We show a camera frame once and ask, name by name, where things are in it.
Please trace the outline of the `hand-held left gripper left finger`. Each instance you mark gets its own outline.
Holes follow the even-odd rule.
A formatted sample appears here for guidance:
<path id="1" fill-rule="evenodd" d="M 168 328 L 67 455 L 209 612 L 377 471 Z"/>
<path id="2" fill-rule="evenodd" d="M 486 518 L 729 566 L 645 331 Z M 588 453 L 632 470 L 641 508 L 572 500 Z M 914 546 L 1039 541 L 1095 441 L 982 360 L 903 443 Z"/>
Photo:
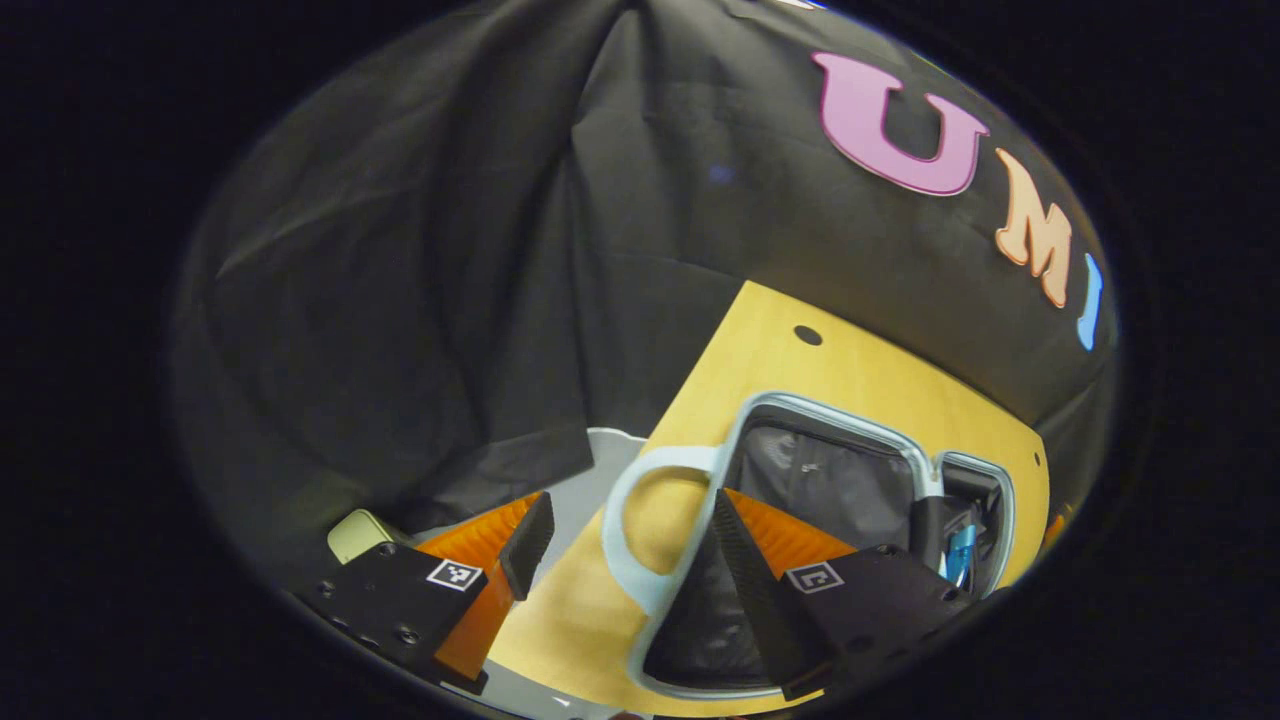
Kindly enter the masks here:
<path id="1" fill-rule="evenodd" d="M 486 657 L 554 532 L 552 497 L 538 491 L 416 546 L 372 542 L 294 596 L 413 676 L 481 694 Z"/>

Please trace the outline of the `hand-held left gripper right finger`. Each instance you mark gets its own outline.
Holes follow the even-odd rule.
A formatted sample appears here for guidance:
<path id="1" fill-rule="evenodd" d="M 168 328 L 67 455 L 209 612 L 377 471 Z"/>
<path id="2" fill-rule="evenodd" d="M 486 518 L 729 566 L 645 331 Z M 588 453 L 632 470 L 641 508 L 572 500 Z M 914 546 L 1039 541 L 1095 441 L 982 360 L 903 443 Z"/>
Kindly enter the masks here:
<path id="1" fill-rule="evenodd" d="M 884 682 L 973 603 L 906 550 L 858 550 L 735 489 L 717 492 L 712 527 L 765 676 L 788 701 Z"/>

